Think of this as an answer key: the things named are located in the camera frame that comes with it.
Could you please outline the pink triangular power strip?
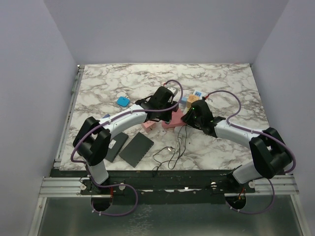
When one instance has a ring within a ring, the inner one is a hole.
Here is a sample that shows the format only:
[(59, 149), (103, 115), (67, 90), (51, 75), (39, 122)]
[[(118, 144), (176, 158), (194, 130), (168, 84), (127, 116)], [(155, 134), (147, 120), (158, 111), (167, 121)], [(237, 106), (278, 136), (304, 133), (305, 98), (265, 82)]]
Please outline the pink triangular power strip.
[(168, 129), (168, 128), (175, 128), (178, 126), (184, 126), (186, 125), (185, 122), (182, 121), (182, 117), (184, 116), (184, 113), (178, 109), (176, 112), (172, 112), (172, 118), (169, 123), (166, 123), (165, 121), (162, 122), (162, 128)]

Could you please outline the blue plug adapter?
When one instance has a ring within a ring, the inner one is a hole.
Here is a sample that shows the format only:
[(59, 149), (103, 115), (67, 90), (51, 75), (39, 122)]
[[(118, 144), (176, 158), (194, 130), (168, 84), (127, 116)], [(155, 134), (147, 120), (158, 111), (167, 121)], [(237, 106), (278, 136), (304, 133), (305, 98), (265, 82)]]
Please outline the blue plug adapter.
[(130, 100), (127, 97), (120, 96), (116, 103), (121, 107), (127, 107), (130, 103)]

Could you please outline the white power strip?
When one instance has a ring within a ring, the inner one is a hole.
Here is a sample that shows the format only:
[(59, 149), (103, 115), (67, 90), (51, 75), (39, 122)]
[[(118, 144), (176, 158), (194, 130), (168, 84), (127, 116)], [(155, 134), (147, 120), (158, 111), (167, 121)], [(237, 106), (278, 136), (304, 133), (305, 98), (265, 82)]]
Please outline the white power strip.
[(185, 110), (173, 112), (171, 127), (188, 126), (201, 130), (204, 134), (210, 133), (210, 123), (213, 118), (206, 102), (207, 95), (201, 91), (195, 91), (186, 98)]

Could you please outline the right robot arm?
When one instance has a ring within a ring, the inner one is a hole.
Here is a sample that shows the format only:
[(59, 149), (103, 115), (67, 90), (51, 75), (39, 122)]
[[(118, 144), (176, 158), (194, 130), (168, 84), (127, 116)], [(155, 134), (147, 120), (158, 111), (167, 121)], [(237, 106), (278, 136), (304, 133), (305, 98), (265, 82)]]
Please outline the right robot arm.
[(226, 187), (231, 192), (238, 192), (250, 180), (271, 179), (293, 161), (277, 130), (269, 127), (254, 131), (242, 126), (234, 127), (227, 119), (213, 116), (204, 100), (193, 102), (181, 120), (206, 135), (230, 140), (251, 151), (252, 161), (232, 171), (226, 180)]

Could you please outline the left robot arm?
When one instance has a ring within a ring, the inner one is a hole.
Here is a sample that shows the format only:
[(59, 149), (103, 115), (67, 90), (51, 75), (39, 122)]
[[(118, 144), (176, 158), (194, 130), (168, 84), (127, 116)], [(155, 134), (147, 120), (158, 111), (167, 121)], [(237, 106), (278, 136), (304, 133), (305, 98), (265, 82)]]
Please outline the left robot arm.
[(178, 109), (178, 102), (174, 101), (177, 91), (161, 86), (153, 95), (137, 100), (120, 113), (99, 120), (89, 117), (84, 121), (73, 141), (73, 152), (83, 157), (96, 193), (103, 194), (109, 187), (109, 174), (103, 160), (111, 141), (125, 130), (149, 120), (170, 122), (172, 112)]

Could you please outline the pink cube socket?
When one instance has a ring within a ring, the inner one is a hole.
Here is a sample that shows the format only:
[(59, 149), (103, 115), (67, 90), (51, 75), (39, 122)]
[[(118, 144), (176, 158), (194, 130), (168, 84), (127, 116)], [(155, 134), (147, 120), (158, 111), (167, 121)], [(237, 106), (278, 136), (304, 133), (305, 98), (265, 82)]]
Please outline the pink cube socket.
[(144, 129), (144, 131), (146, 133), (149, 133), (151, 131), (153, 131), (156, 127), (156, 122), (155, 121), (147, 121), (141, 124), (142, 128)]

